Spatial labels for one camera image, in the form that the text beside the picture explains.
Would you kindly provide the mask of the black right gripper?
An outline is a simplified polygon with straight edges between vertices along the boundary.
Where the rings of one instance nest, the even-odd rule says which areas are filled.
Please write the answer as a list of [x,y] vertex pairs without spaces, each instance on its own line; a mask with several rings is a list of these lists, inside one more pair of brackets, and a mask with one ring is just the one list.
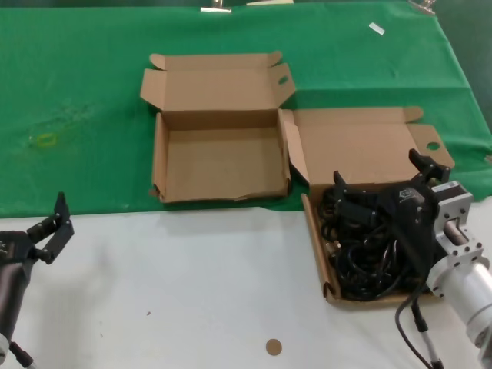
[[437,203],[431,188],[449,182],[450,167],[416,149],[411,149],[408,157],[418,173],[410,180],[386,185],[378,193],[349,186],[335,171],[334,198],[340,216],[368,227],[381,224],[378,198],[378,212],[402,245],[411,267],[426,283],[437,253]]

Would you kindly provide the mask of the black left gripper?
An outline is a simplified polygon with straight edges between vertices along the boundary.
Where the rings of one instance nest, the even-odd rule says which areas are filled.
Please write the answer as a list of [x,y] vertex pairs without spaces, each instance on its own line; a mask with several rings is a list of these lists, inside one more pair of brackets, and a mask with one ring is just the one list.
[[1,270],[31,271],[35,261],[52,264],[74,235],[65,193],[60,191],[54,212],[26,232],[1,232]]

